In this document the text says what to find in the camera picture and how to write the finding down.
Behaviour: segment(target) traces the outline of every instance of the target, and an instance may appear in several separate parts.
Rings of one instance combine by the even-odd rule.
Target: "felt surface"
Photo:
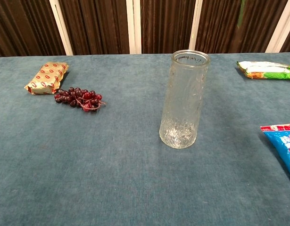
[[[211,54],[197,140],[182,150],[158,134],[170,57],[0,58],[0,226],[290,226],[290,175],[259,128],[290,123],[290,81],[236,69],[290,53]],[[70,65],[62,88],[107,106],[30,95],[48,61]]]

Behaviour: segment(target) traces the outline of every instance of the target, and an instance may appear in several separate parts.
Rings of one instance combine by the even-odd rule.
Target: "textured glass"
[[[193,50],[172,55],[159,129],[160,138],[170,147],[186,148],[195,142],[209,62],[207,54]]]

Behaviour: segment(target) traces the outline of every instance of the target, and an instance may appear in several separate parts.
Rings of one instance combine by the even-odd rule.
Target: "glass rim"
[[[179,54],[183,54],[183,53],[189,53],[189,54],[199,55],[201,57],[204,57],[206,59],[206,62],[203,63],[203,64],[201,64],[201,65],[188,65],[188,64],[184,64],[182,62],[179,62],[177,60],[177,58],[176,58]],[[191,50],[191,49],[178,50],[178,51],[176,51],[176,52],[174,52],[172,54],[172,57],[171,58],[172,58],[172,61],[174,61],[174,62],[176,62],[176,63],[178,63],[180,65],[183,65],[183,66],[186,66],[186,67],[190,67],[190,68],[204,67],[204,66],[207,66],[207,65],[210,64],[210,57],[206,53],[203,53],[203,52],[200,52],[200,51],[196,51],[196,50]]]

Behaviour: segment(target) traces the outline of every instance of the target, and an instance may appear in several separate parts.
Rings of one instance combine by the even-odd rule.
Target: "white wall strip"
[[[141,0],[133,0],[135,53],[141,54]]]
[[[189,42],[189,49],[192,49],[192,50],[195,50],[196,38],[197,38],[197,32],[198,32],[199,20],[200,20],[200,13],[201,13],[201,7],[202,7],[202,1],[203,0],[196,0],[196,2],[195,2],[192,29],[191,29],[191,36],[190,36],[190,42]]]
[[[52,12],[54,14],[54,17],[58,26],[58,30],[61,36],[61,40],[65,49],[66,55],[72,56],[73,50],[71,48],[71,44],[69,41],[69,37],[68,37],[67,29],[65,26],[64,18],[62,15],[59,0],[50,0],[50,6],[51,6]]]
[[[288,34],[290,33],[290,0],[281,14],[280,20],[273,32],[272,38],[266,48],[266,53],[279,53]]]
[[[126,0],[130,54],[135,54],[133,0]]]

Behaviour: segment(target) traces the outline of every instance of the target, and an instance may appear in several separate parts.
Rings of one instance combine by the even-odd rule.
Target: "snack package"
[[[250,79],[290,79],[290,65],[242,61],[237,66]]]
[[[68,69],[67,63],[47,62],[25,86],[31,94],[54,94]]]
[[[290,124],[261,126],[260,128],[276,147],[290,172]]]

